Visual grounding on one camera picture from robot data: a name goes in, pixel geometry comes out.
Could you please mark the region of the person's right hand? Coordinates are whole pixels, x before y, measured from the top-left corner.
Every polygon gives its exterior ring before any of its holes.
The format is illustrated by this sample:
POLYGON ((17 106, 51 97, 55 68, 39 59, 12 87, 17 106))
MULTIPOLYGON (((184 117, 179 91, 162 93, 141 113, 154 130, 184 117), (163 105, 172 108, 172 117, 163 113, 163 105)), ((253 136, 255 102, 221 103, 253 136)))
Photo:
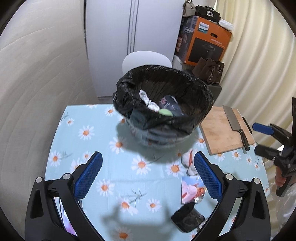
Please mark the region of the person's right hand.
POLYGON ((275 183, 278 187, 282 187, 285 182, 286 182, 286 178, 284 178, 282 176, 282 171, 279 167, 276 167, 276 171, 275 171, 275 183))

